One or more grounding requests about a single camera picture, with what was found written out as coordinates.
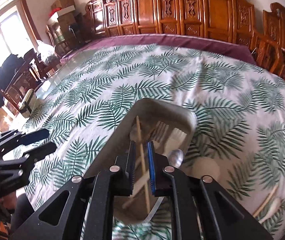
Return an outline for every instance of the tray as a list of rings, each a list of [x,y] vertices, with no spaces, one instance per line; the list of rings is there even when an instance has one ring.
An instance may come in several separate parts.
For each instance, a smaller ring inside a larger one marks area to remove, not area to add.
[[[126,114],[114,133],[111,135],[105,146],[94,159],[84,177],[96,176],[100,170],[108,169],[115,163],[117,155],[121,155],[128,151],[130,139],[129,133],[135,124],[136,116],[139,116],[141,123],[146,123],[153,127],[158,121],[169,125],[165,140],[168,138],[173,128],[178,128],[186,133],[186,138],[181,144],[180,149],[186,154],[190,145],[194,130],[197,125],[195,114],[181,106],[177,106],[168,102],[155,100],[151,98],[143,98],[138,100]],[[148,159],[145,159],[146,168],[148,168]],[[135,181],[142,176],[141,165],[135,170]],[[163,198],[154,197],[149,191],[151,212],[146,211],[145,194],[143,189],[137,194],[135,201],[127,209],[123,209],[122,205],[128,200],[127,197],[115,197],[114,199],[114,216],[124,224],[136,224],[149,222],[157,211]]]

